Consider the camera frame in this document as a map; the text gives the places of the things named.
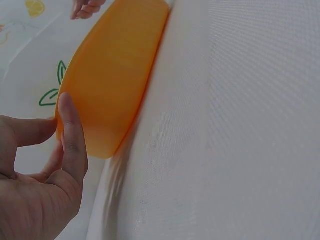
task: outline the skin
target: skin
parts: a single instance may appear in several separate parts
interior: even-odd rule
[[[106,0],[73,0],[71,19],[89,19],[98,13]]]
[[[59,98],[64,124],[42,172],[15,171],[17,149],[48,140],[55,119],[14,119],[0,116],[0,240],[54,240],[78,214],[88,157],[83,127],[71,97]]]

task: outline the white fabric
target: white fabric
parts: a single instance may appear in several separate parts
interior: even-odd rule
[[[87,239],[320,239],[319,15],[316,0],[177,0]]]

